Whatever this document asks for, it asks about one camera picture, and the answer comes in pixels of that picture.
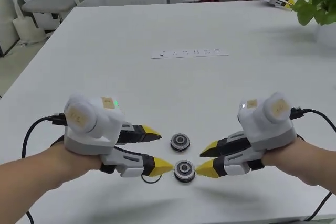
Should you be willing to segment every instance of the ball bearing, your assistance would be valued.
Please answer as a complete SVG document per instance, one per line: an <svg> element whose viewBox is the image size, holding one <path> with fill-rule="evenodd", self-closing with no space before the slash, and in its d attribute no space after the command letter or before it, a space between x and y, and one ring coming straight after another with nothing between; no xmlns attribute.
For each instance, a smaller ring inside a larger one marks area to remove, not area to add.
<svg viewBox="0 0 336 224"><path fill-rule="evenodd" d="M178 161L174 168L175 178L182 183L189 183L195 178L195 167L188 160Z"/></svg>
<svg viewBox="0 0 336 224"><path fill-rule="evenodd" d="M183 152L190 146L189 137L182 133L177 133L173 135L170 146L174 151Z"/></svg>

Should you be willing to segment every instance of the electrical outlet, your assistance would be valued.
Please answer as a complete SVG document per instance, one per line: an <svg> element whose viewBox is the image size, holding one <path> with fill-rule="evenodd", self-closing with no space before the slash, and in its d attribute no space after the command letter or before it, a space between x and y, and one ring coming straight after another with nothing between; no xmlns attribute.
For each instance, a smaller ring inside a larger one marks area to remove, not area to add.
<svg viewBox="0 0 336 224"><path fill-rule="evenodd" d="M152 59L162 58L187 58L187 57L206 57L206 56L228 56L229 54L224 52L220 48L215 49L182 49L182 50L166 50L160 52L154 52Z"/></svg>

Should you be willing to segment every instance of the black cable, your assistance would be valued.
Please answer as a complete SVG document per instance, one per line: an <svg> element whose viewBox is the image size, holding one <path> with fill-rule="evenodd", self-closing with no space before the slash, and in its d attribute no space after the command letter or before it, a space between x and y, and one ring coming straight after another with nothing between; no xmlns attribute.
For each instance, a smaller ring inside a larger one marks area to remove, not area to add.
<svg viewBox="0 0 336 224"><path fill-rule="evenodd" d="M43 121L52 121L53 117L52 116L46 116L44 118L40 118L39 120L37 120L35 123L33 123L31 125L31 127L29 128L29 130L26 133L25 139L23 140L23 145L22 145L22 156L21 158L25 158L26 157L26 151L27 151L27 143L28 143L28 139L30 137L30 134L32 133L33 129L41 122Z"/></svg>
<svg viewBox="0 0 336 224"><path fill-rule="evenodd" d="M29 219L30 224L34 224L34 219L33 219L32 215L30 214L29 211L26 212L26 215L27 215L27 217Z"/></svg>
<svg viewBox="0 0 336 224"><path fill-rule="evenodd" d="M331 122L331 120L322 112L312 109L301 109L301 108L292 108L290 113L291 119L301 118L306 113L314 113L321 117L323 117L326 122L332 127L332 129L336 132L336 126ZM327 202L327 200L332 195L332 192L328 192L328 194L325 196L325 198L321 201L320 205L317 207L317 209L314 211L314 213L309 216L305 221L311 221L321 210L321 208L324 206L324 204Z"/></svg>
<svg viewBox="0 0 336 224"><path fill-rule="evenodd" d="M323 118L327 121L327 123L329 123L329 125L332 127L332 129L336 132L336 126L335 126L335 125L331 122L331 120L330 120L325 114L323 114L322 112L317 111L317 110L311 110L311 109L303 109L302 112L303 112L304 114L310 112L310 113L314 113L314 114L317 114L317 115L323 117Z"/></svg>
<svg viewBox="0 0 336 224"><path fill-rule="evenodd" d="M147 180L145 180L145 179L143 178L143 175L141 175L141 178L142 178L142 180L143 180L145 183L147 183L147 184L155 184L155 183L159 182L159 180L162 178L162 175L160 175L159 178L158 178L157 180L155 180L155 181L147 181Z"/></svg>
<svg viewBox="0 0 336 224"><path fill-rule="evenodd" d="M320 205L317 207L315 212L310 217L308 217L305 221L311 221L318 214L318 212L321 210L321 208L324 206L324 204L327 202L327 200L330 198L331 195L332 195L332 192L328 192L328 194L325 196L323 201L321 201Z"/></svg>
<svg viewBox="0 0 336 224"><path fill-rule="evenodd" d="M44 118L40 118L39 120L37 120L35 123L33 123L29 130L26 133L25 139L23 140L23 145L22 145L22 156L21 158L25 158L26 157L26 151L27 151L27 143L28 143L28 139L30 137L30 134L32 133L33 129L41 122L43 121L52 121L53 117L52 116L46 116ZM29 211L26 212L26 215L29 219L30 224L34 224L34 219L32 217L32 215L30 214Z"/></svg>

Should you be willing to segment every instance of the floor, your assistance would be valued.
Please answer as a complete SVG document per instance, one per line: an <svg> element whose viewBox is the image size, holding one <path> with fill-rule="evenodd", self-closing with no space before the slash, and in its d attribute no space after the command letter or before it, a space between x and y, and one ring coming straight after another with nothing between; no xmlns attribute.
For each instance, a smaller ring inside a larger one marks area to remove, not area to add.
<svg viewBox="0 0 336 224"><path fill-rule="evenodd" d="M0 58L0 96L6 93L44 43L16 45L5 57Z"/></svg>

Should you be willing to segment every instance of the label sticker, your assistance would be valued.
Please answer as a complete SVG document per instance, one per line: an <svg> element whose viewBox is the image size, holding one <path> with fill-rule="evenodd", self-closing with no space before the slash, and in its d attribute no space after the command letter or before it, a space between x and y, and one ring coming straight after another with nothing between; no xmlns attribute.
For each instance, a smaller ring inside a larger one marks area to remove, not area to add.
<svg viewBox="0 0 336 224"><path fill-rule="evenodd" d="M105 109L114 109L114 102L113 99L110 97L102 97L101 100L103 101L103 107Z"/></svg>
<svg viewBox="0 0 336 224"><path fill-rule="evenodd" d="M271 110L273 115L278 118L282 112L289 110L289 105L284 99L280 99L272 105Z"/></svg>
<svg viewBox="0 0 336 224"><path fill-rule="evenodd" d="M66 113L66 118L68 121L76 124L81 128L84 128L88 122L87 116L74 107L71 107L70 110Z"/></svg>
<svg viewBox="0 0 336 224"><path fill-rule="evenodd" d="M258 106L257 99L247 101L247 108L256 108Z"/></svg>

